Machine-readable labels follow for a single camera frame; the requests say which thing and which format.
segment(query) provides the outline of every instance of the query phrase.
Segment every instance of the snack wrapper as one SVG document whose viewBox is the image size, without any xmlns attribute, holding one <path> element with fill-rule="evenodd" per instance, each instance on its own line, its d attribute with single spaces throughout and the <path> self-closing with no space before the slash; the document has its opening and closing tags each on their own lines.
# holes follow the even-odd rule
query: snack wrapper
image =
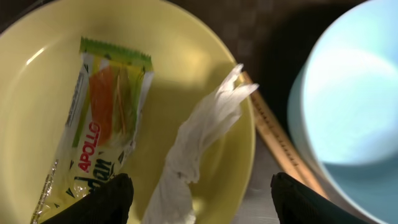
<svg viewBox="0 0 398 224">
<path fill-rule="evenodd" d="M 31 223 L 42 223 L 118 174 L 135 147 L 154 76 L 149 56 L 81 39 L 83 59 L 55 160 Z"/>
</svg>

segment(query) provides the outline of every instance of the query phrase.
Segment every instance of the crumpled tissue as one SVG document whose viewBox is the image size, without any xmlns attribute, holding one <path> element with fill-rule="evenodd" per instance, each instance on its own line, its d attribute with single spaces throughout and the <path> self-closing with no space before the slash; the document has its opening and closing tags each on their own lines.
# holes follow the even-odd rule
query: crumpled tissue
<svg viewBox="0 0 398 224">
<path fill-rule="evenodd" d="M 233 68 L 222 84 L 196 105 L 178 129 L 143 224 L 195 223 L 188 184 L 198 182 L 202 154 L 239 119 L 240 102 L 258 87 L 257 84 L 234 86 L 242 68 L 242 64 Z"/>
</svg>

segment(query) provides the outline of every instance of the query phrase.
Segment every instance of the blue bowl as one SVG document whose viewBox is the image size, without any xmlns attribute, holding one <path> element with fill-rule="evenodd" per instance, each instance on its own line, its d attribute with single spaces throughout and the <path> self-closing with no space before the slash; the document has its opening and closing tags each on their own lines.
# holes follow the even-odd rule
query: blue bowl
<svg viewBox="0 0 398 224">
<path fill-rule="evenodd" d="M 352 206 L 398 223 L 398 1 L 362 3 L 327 28 L 292 87 L 288 124 Z"/>
</svg>

